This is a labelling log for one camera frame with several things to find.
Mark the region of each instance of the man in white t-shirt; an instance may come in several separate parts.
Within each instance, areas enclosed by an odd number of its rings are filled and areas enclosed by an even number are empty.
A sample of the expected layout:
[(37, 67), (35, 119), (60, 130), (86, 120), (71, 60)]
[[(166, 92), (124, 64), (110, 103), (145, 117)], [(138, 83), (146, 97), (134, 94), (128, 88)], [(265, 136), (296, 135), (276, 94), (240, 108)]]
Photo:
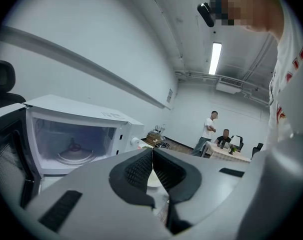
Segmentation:
[(270, 118), (263, 149), (273, 148), (293, 133), (277, 95), (303, 68), (303, 29), (283, 0), (210, 0), (213, 12), (247, 30), (268, 32), (278, 42), (277, 63), (269, 84)]
[(196, 147), (191, 152), (191, 155), (195, 156), (198, 155), (202, 149), (202, 154), (206, 152), (206, 142), (210, 142), (212, 140), (212, 132), (216, 132), (214, 119), (218, 116), (217, 111), (211, 112), (211, 116), (206, 119), (205, 123), (203, 124), (202, 136), (200, 137)]

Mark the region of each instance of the black chair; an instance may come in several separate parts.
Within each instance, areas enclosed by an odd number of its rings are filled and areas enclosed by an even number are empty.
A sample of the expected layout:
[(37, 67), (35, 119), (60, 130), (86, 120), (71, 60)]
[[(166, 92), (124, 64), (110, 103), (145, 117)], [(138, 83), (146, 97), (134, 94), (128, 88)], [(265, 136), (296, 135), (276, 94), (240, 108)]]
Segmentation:
[(236, 147), (236, 149), (238, 149), (238, 150), (242, 150), (242, 148), (243, 148), (243, 146), (244, 146), (243, 137), (241, 137), (241, 136), (239, 136), (239, 135), (236, 135), (236, 136), (240, 138), (240, 144), (239, 144), (239, 146), (236, 146), (236, 145), (235, 145), (235, 147)]
[(16, 76), (13, 65), (7, 61), (0, 60), (0, 108), (26, 102), (22, 96), (8, 93), (13, 89), (15, 82)]
[(254, 154), (261, 151), (262, 147), (263, 147), (263, 143), (258, 143), (258, 145), (256, 147), (252, 148), (252, 155), (251, 158), (253, 158)]

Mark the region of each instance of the table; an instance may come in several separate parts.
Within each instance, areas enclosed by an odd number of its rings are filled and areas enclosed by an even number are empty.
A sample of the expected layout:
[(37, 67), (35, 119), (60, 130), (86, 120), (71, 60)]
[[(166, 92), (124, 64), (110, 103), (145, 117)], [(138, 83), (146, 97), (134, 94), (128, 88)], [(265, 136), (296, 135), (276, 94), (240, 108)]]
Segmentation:
[(233, 162), (242, 162), (242, 163), (250, 163), (251, 159), (242, 156), (240, 152), (233, 152), (232, 154), (228, 153), (227, 148), (221, 149), (217, 144), (211, 143), (209, 141), (206, 142), (206, 147), (208, 148), (207, 153), (210, 154), (211, 159), (221, 159), (225, 161), (233, 161)]

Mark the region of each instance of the ceiling light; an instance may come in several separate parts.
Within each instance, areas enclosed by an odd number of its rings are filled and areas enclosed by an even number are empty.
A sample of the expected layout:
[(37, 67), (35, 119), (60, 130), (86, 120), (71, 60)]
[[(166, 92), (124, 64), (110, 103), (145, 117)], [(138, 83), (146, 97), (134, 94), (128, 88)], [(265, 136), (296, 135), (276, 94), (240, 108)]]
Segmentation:
[(222, 51), (222, 44), (218, 42), (214, 42), (212, 44), (212, 54), (211, 54), (211, 61), (210, 61), (210, 68), (209, 68), (209, 74), (215, 75), (218, 62), (220, 61)]

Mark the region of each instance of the white shirt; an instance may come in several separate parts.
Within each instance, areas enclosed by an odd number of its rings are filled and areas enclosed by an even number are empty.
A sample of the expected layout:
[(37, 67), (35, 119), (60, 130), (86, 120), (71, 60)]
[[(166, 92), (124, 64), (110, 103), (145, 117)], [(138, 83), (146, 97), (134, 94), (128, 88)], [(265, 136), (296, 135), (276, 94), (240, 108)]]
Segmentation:
[(203, 124), (203, 130), (202, 130), (202, 137), (206, 139), (212, 139), (212, 130), (208, 130), (207, 126), (212, 126), (214, 127), (214, 121), (211, 120), (210, 118), (207, 118), (205, 123)]
[(294, 12), (284, 1), (280, 0), (280, 2), (284, 16), (284, 29), (277, 47), (277, 63), (269, 84), (270, 118), (264, 150), (273, 148), (279, 141), (287, 139), (293, 133), (286, 118), (286, 112), (276, 101), (276, 96), (296, 72), (303, 68), (303, 29)]

